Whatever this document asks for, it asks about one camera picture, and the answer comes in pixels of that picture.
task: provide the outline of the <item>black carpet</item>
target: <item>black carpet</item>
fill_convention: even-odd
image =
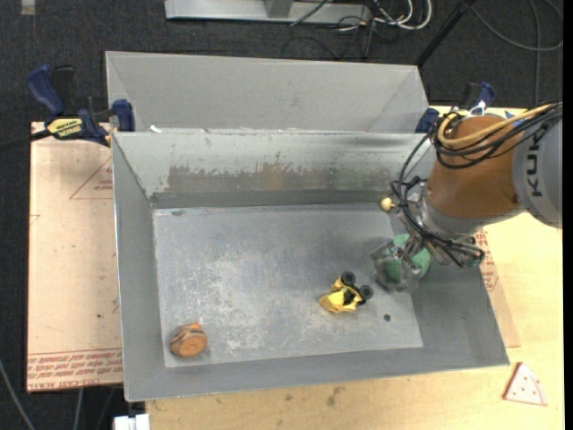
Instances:
[[[21,0],[0,0],[0,125],[3,142],[28,134],[30,121],[47,117],[26,87],[26,77],[41,64],[72,65],[75,102],[94,108],[107,104],[103,64],[107,50],[177,52],[217,56],[329,59],[348,62],[415,64],[460,0],[432,0],[427,28],[406,33],[391,27],[380,36],[341,35],[332,28],[301,24],[225,21],[166,21],[165,0],[36,0],[36,15],[21,15]],[[563,0],[549,0],[563,11]],[[562,20],[544,2],[478,0],[484,19],[501,36],[546,50],[537,54],[493,34],[471,11],[422,66],[428,99],[457,104],[468,82],[488,82],[494,105],[531,107],[562,99],[563,49],[555,46]],[[27,395],[22,392],[26,339],[26,280],[30,152],[27,146],[0,152],[0,358],[35,427],[72,428],[77,391]],[[107,388],[86,390],[81,428],[91,429],[110,396]],[[108,413],[126,412],[121,391],[111,395]],[[101,428],[106,428],[103,419]],[[27,428],[0,381],[0,428]]]

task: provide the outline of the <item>cable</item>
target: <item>cable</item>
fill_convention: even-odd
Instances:
[[[28,417],[28,414],[26,414],[24,407],[21,405],[20,400],[18,400],[18,396],[16,395],[16,391],[12,387],[12,383],[10,382],[10,379],[8,378],[8,374],[6,373],[6,371],[4,369],[4,363],[2,363],[2,358],[0,358],[0,373],[2,374],[2,377],[4,379],[4,383],[6,384],[6,388],[10,392],[10,396],[12,397],[12,401],[16,405],[16,408],[18,409],[18,411],[20,412],[21,418],[26,423],[26,426],[28,426],[29,430],[36,430],[34,428],[34,425],[31,423],[30,418]]]
[[[546,4],[548,4],[560,17],[561,20],[563,20],[563,14],[561,13],[561,11],[559,10],[559,8],[557,6],[555,6],[550,0],[543,0]],[[487,29],[489,29],[491,32],[493,32],[495,35],[497,35],[500,39],[508,42],[510,45],[514,46],[514,47],[521,47],[522,49],[527,49],[529,51],[553,51],[555,49],[559,49],[560,47],[563,46],[563,39],[560,40],[556,45],[553,45],[551,47],[532,47],[532,46],[528,46],[528,45],[524,45],[522,43],[516,42],[515,40],[509,39],[507,37],[505,37],[503,34],[501,34],[500,32],[498,32],[497,30],[495,30],[490,23],[488,23],[484,17],[477,11],[475,10],[474,7],[470,8],[475,16],[483,23],[483,25],[485,25],[485,27]]]
[[[96,424],[95,430],[99,430],[101,428],[101,425],[103,424],[104,419],[106,418],[106,411],[107,411],[107,408],[109,407],[109,403],[111,402],[111,399],[114,397],[114,393],[115,393],[115,388],[112,388],[109,395],[107,395],[107,399],[106,399],[106,402],[104,403],[104,407],[101,409],[101,413],[99,414],[99,418],[98,418],[98,422]]]
[[[406,17],[401,16],[400,18],[395,19],[392,16],[390,16],[389,13],[386,10],[384,10],[384,8],[382,8],[380,0],[372,0],[372,2],[376,5],[376,9],[378,9],[378,11],[382,13],[387,19],[391,20],[390,22],[388,22],[385,19],[377,18],[376,21],[387,23],[388,25],[397,25],[397,26],[399,26],[400,23],[408,22],[412,18],[412,14],[414,13],[414,7],[412,5],[412,0],[406,0],[406,1],[408,3],[408,15]]]
[[[78,404],[75,407],[75,418],[73,419],[73,430],[78,430],[80,426],[81,404],[83,402],[83,389],[78,393]]]
[[[443,120],[446,121],[447,119],[449,119],[450,115],[444,116]],[[529,110],[524,114],[514,116],[513,118],[498,123],[497,125],[510,122],[510,124],[513,125],[509,128],[509,130],[506,133],[504,133],[503,135],[501,135],[496,139],[489,140],[488,142],[486,142],[486,140],[491,139],[491,137],[493,137],[496,133],[500,132],[502,129],[505,129],[506,127],[503,126],[496,128],[491,133],[486,134],[479,141],[473,142],[459,149],[452,149],[451,147],[444,146],[440,141],[440,139],[435,138],[435,136],[431,136],[431,139],[434,148],[436,150],[437,160],[441,163],[441,165],[443,165],[446,168],[452,168],[452,169],[470,168],[486,159],[493,159],[503,156],[516,146],[522,144],[523,142],[526,142],[527,140],[533,138],[534,136],[536,140],[539,141],[541,138],[543,138],[544,132],[546,132],[550,127],[556,125],[562,119],[562,116],[563,116],[562,102],[554,102],[548,105],[544,105],[542,107],[538,107],[533,110]],[[439,128],[442,128],[443,127],[442,124],[437,124],[437,126]],[[531,133],[526,133],[526,131],[532,128],[536,129]],[[499,152],[502,145],[504,145],[506,142],[509,142],[510,139],[516,136],[519,136],[516,142],[512,142],[509,147],[504,148],[501,152]],[[466,157],[468,155],[476,153],[482,153],[482,154],[475,159],[470,159]],[[443,159],[442,156],[461,157],[465,159],[467,163],[455,164],[452,162],[447,162]]]
[[[425,17],[422,22],[418,22],[416,25],[410,25],[408,22],[412,19],[414,14],[414,4],[412,0],[406,0],[408,4],[408,15],[401,16],[400,18],[393,18],[389,15],[389,13],[382,8],[380,5],[380,0],[372,0],[376,9],[384,16],[384,17],[374,17],[373,20],[376,22],[380,22],[389,26],[399,27],[400,29],[404,30],[420,30],[423,29],[428,25],[430,19],[432,18],[432,0],[423,0],[423,6],[425,6]]]
[[[296,20],[295,22],[293,22],[292,24],[290,24],[291,27],[294,27],[295,25],[300,24],[301,22],[306,21],[307,19],[309,19],[310,17],[314,16],[321,8],[322,6],[324,6],[329,0],[322,0],[319,4],[317,4],[310,12],[308,12],[307,14],[305,14],[303,17],[301,17],[300,19]]]
[[[455,145],[458,143],[471,142],[478,137],[482,137],[483,135],[486,135],[488,133],[495,132],[495,131],[505,127],[506,125],[510,125],[511,123],[515,123],[516,121],[519,121],[521,119],[526,119],[526,118],[529,118],[530,116],[534,116],[538,113],[542,113],[544,110],[546,110],[549,107],[550,107],[550,105],[543,105],[543,106],[534,108],[532,110],[528,110],[525,113],[522,113],[521,115],[515,115],[511,118],[504,119],[503,121],[499,121],[499,123],[495,123],[493,125],[485,127],[484,129],[480,129],[479,131],[477,131],[475,133],[471,133],[469,135],[466,135],[464,137],[459,137],[457,139],[449,139],[445,135],[446,127],[448,126],[449,122],[452,119],[452,118],[450,118],[450,115],[448,115],[442,120],[440,127],[438,128],[438,139],[440,140],[440,142],[444,146],[447,145],[449,147],[451,147],[451,145]]]
[[[559,15],[560,19],[563,20],[563,14],[561,13],[561,11],[559,10],[559,8],[557,6],[555,6],[550,0],[543,0],[543,1],[546,4],[548,4]],[[534,103],[538,104],[539,103],[539,76],[540,76],[540,70],[541,70],[541,53],[545,52],[545,51],[553,51],[555,49],[562,47],[563,46],[563,38],[561,38],[561,40],[556,45],[554,45],[552,47],[542,47],[541,22],[539,20],[539,13],[537,12],[537,9],[535,8],[535,3],[533,0],[527,0],[527,2],[529,3],[529,6],[531,7],[531,10],[532,10],[532,12],[534,14],[534,18],[535,18],[535,46],[534,47],[524,45],[522,43],[518,43],[515,40],[512,40],[512,39],[509,39],[508,37],[505,37],[502,33],[495,30],[491,26],[491,24],[488,23],[477,10],[475,10],[475,8],[473,6],[471,7],[471,10],[474,12],[475,16],[482,22],[482,24],[489,31],[491,31],[495,36],[497,36],[499,39],[509,43],[513,47],[518,47],[521,49],[535,52]]]

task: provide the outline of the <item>black wire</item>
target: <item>black wire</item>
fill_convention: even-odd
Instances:
[[[21,147],[22,145],[27,145],[29,143],[35,142],[36,140],[45,139],[52,135],[49,131],[40,131],[38,133],[33,133],[32,135],[28,135],[22,139],[12,140],[8,143],[3,143],[0,145],[0,151],[8,151],[13,150],[14,148]]]
[[[329,0],[322,0],[319,4],[317,4],[310,12],[308,12],[307,14],[305,14],[303,17],[301,17],[300,19],[298,19],[297,21],[293,22],[292,24],[290,24],[291,27],[294,27],[295,25],[300,24],[301,22],[306,21],[308,18],[312,17],[313,15],[315,15],[321,8],[322,6],[324,6]]]
[[[509,132],[505,133],[504,135],[502,135],[498,139],[487,142],[484,145],[477,145],[477,143],[483,142],[487,138],[489,138],[492,135],[495,135],[497,132],[501,131],[501,129],[493,131],[493,132],[487,134],[485,137],[483,137],[479,141],[470,143],[469,145],[462,147],[460,149],[456,149],[456,150],[445,148],[443,146],[443,143],[440,142],[439,139],[432,139],[432,143],[433,143],[436,151],[441,155],[444,155],[444,156],[460,156],[460,157],[468,156],[468,155],[476,154],[477,152],[480,152],[480,151],[488,151],[492,147],[499,148],[507,140],[509,140],[510,138],[512,138],[518,134],[523,133],[525,130],[527,130],[531,127],[534,127],[536,125],[539,125],[541,127],[542,125],[556,124],[561,119],[561,117],[562,117],[562,103],[556,102],[551,107],[548,107],[545,110],[539,112],[538,115],[526,118],[521,123],[517,122],[517,124],[513,124],[512,128],[509,130]]]

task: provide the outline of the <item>triangle label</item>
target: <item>triangle label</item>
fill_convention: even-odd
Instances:
[[[503,399],[531,405],[547,406],[547,397],[535,374],[524,363],[518,363]]]

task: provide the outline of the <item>blue clamp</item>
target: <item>blue clamp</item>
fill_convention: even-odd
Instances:
[[[435,108],[428,108],[420,118],[420,121],[418,121],[415,132],[428,133],[432,126],[436,124],[436,121],[438,121],[439,115],[440,113],[438,113],[438,110]]]
[[[64,114],[65,104],[51,81],[51,74],[50,66],[43,64],[30,73],[27,79],[28,88],[34,98],[46,105],[50,111],[50,118],[44,123],[46,130],[42,132],[40,138],[53,135],[60,140],[82,139],[108,146],[109,132],[94,120],[94,116],[117,116],[119,131],[133,132],[135,130],[132,106],[125,99],[116,100],[111,109],[94,116],[86,108],[78,110],[75,118],[74,116],[66,116]]]

